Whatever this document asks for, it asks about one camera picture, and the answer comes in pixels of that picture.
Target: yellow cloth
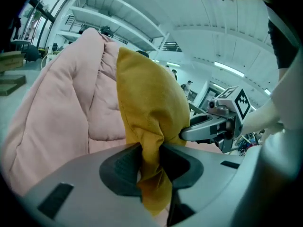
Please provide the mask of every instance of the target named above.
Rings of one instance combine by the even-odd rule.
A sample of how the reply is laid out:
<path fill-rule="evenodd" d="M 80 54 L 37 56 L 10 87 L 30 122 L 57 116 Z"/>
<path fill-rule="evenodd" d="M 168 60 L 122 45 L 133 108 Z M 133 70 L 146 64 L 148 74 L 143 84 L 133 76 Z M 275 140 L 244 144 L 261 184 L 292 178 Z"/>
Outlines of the yellow cloth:
<path fill-rule="evenodd" d="M 143 204 L 157 215 L 171 199 L 172 184 L 159 165 L 164 142 L 185 145 L 178 136 L 190 124 L 189 106 L 176 79 L 149 58 L 121 48 L 117 60 L 117 91 L 126 143 L 143 148 Z"/>

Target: ceiling light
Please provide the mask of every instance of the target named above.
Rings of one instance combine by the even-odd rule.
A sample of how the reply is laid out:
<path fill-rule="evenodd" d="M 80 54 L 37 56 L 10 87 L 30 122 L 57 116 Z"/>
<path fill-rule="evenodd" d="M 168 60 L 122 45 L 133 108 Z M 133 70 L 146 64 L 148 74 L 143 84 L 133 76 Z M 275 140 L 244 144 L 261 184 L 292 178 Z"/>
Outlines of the ceiling light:
<path fill-rule="evenodd" d="M 238 76 L 240 76 L 240 77 L 242 77 L 242 78 L 245 76 L 242 72 L 239 72 L 238 70 L 236 70 L 236 69 L 234 69 L 234 68 L 231 68 L 231 67 L 229 67 L 229 66 L 225 66 L 225 65 L 223 65 L 223 64 L 221 64 L 221 63 L 218 63 L 218 62 L 216 62 L 216 61 L 214 62 L 214 65 L 215 65 L 215 66 L 218 66 L 218 67 L 221 67 L 221 68 L 223 68 L 223 69 L 225 69 L 225 70 L 229 70 L 229 71 L 231 71 L 231 72 L 237 74 Z"/>
<path fill-rule="evenodd" d="M 168 64 L 169 66 L 180 66 L 179 64 L 170 63 L 170 62 L 167 62 L 166 64 Z"/>
<path fill-rule="evenodd" d="M 214 85 L 215 87 L 221 89 L 221 90 L 225 90 L 225 88 L 223 88 L 223 87 L 221 87 L 221 86 L 219 86 L 219 85 L 217 85 L 217 84 L 214 84 L 214 83 L 213 83 L 213 85 Z"/>
<path fill-rule="evenodd" d="M 264 92 L 267 94 L 267 95 L 270 95 L 271 92 L 268 90 L 268 89 L 265 89 Z"/>

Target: metal railing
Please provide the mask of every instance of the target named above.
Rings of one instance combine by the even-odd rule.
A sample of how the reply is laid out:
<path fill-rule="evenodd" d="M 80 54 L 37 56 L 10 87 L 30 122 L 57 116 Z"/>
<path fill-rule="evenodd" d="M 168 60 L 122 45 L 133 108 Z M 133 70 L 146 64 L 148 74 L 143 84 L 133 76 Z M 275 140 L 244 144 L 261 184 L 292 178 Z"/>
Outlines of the metal railing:
<path fill-rule="evenodd" d="M 182 52 L 177 42 L 166 42 L 163 46 L 163 51 Z"/>
<path fill-rule="evenodd" d="M 73 26 L 77 26 L 77 27 L 79 27 L 79 28 L 82 28 L 82 26 L 84 25 L 84 24 L 82 24 L 82 23 L 78 23 L 78 22 L 75 20 L 75 17 L 74 17 L 73 15 L 69 15 L 69 16 L 68 16 L 68 18 L 67 18 L 65 24 L 66 24 L 66 25 L 71 25 L 71 27 L 70 27 L 70 29 L 69 29 L 69 32 L 70 32 L 70 30 L 71 30 L 71 28 L 72 28 Z M 95 26 L 88 25 L 88 27 L 93 27 L 93 28 L 95 28 L 96 30 L 98 30 L 98 31 L 100 32 L 100 29 L 97 28 L 97 27 L 95 27 Z M 115 34 L 113 35 L 113 38 L 116 39 L 116 40 L 118 40 L 118 41 L 120 41 L 120 42 L 122 42 L 122 43 L 124 43 L 124 44 L 128 44 L 128 41 L 127 41 L 127 40 L 125 40 L 124 38 L 121 38 L 121 37 L 119 37 L 119 36 L 117 36 L 117 35 L 115 35 Z"/>

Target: white shelf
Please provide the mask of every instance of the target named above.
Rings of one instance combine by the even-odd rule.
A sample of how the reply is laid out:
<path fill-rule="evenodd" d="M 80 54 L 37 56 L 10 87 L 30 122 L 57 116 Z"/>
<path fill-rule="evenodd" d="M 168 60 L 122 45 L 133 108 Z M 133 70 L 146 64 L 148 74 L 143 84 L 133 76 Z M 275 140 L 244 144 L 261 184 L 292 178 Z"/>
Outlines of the white shelf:
<path fill-rule="evenodd" d="M 80 34 L 68 32 L 68 31 L 58 31 L 57 34 L 63 36 L 68 41 L 75 41 L 81 36 Z"/>
<path fill-rule="evenodd" d="M 118 18 L 109 17 L 90 9 L 75 6 L 71 7 L 71 10 L 78 23 L 91 25 L 93 27 L 109 26 L 115 34 L 131 42 L 138 48 L 144 51 L 159 51 L 159 49 L 149 41 L 146 35 Z"/>
<path fill-rule="evenodd" d="M 146 27 L 152 27 L 155 31 L 158 32 L 158 35 L 155 35 L 154 38 L 159 37 L 159 36 L 165 37 L 165 34 L 159 29 L 159 27 L 154 22 L 152 22 L 147 16 L 145 16 L 142 12 L 140 12 L 138 9 L 136 9 L 135 7 L 133 7 L 132 5 L 128 4 L 127 2 L 125 2 L 123 0 L 110 0 L 109 1 L 109 3 L 112 3 L 112 4 L 114 2 L 122 5 L 125 8 L 125 10 L 127 10 L 128 13 L 132 13 L 132 15 L 129 16 L 129 17 L 134 17 L 135 14 L 137 14 L 141 18 L 140 20 L 139 19 L 135 19 L 135 20 L 132 20 L 132 21 L 128 21 L 127 18 L 124 18 L 125 21 L 129 22 L 130 24 L 133 24 L 134 26 L 138 25 L 137 27 L 139 27 L 142 23 L 144 23 L 142 21 L 142 20 L 144 20 L 148 24 L 148 25 L 145 24 Z M 91 0 L 91 4 L 92 5 L 96 5 L 96 1 L 95 0 Z"/>

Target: ceiling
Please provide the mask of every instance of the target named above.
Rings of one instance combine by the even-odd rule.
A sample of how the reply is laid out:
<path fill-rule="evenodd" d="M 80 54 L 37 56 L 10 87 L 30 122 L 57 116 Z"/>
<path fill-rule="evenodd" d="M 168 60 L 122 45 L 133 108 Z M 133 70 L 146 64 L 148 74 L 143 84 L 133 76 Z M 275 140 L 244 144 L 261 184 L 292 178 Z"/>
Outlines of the ceiling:
<path fill-rule="evenodd" d="M 222 87 L 241 85 L 256 107 L 262 106 L 278 81 L 276 58 L 268 35 L 265 4 L 258 0 L 122 0 L 129 3 L 164 32 L 182 49 L 191 66 L 212 73 L 212 81 Z M 103 0 L 78 0 L 76 6 L 87 4 L 106 9 Z M 151 38 L 159 34 L 146 19 L 125 19 Z M 220 62 L 245 74 L 240 78 L 220 70 Z"/>

